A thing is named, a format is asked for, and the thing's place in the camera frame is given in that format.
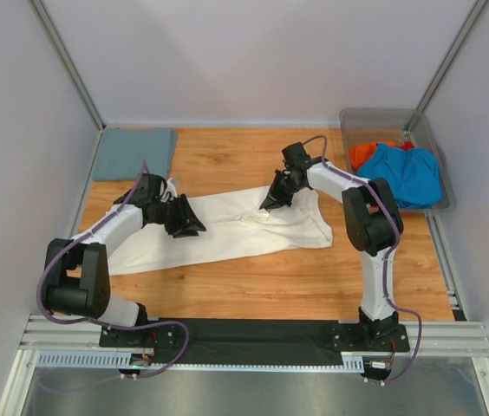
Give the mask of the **white t shirt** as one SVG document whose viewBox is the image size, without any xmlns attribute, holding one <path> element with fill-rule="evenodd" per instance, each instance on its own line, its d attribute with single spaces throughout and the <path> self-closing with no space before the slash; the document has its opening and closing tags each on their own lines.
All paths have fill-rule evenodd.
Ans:
<svg viewBox="0 0 489 416">
<path fill-rule="evenodd" d="M 190 198 L 206 231 L 197 237 L 174 238 L 164 227 L 148 224 L 129 237 L 109 257 L 112 276 L 180 266 L 254 257 L 298 248 L 332 245 L 331 227 L 319 209 L 318 195 L 296 193 L 291 206 L 261 210 L 266 186 Z"/>
</svg>

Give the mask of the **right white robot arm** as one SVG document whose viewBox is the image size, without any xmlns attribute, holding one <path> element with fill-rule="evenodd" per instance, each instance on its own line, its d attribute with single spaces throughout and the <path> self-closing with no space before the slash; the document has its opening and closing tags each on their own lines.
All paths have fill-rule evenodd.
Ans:
<svg viewBox="0 0 489 416">
<path fill-rule="evenodd" d="M 357 338 L 367 349 L 387 342 L 398 327 L 398 313 L 390 294 L 394 251 L 403 223 L 390 185 L 385 179 L 363 179 L 328 162 L 310 157 L 303 143 L 282 151 L 284 169 L 276 170 L 262 210 L 290 206 L 303 189 L 323 192 L 342 204 L 349 241 L 360 252 L 362 303 Z"/>
</svg>

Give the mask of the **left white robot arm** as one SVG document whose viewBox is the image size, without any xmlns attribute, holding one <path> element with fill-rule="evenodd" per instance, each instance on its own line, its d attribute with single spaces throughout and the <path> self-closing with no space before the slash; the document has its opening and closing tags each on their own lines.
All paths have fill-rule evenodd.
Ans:
<svg viewBox="0 0 489 416">
<path fill-rule="evenodd" d="M 146 308 L 113 294 L 108 257 L 149 224 L 162 225 L 174 238 L 206 231 L 186 195 L 177 194 L 161 176 L 143 172 L 97 223 L 71 238 L 49 243 L 37 288 L 41 312 L 56 323 L 63 323 L 53 316 L 59 313 L 74 315 L 74 323 L 116 328 L 130 348 L 143 346 L 150 329 Z"/>
</svg>

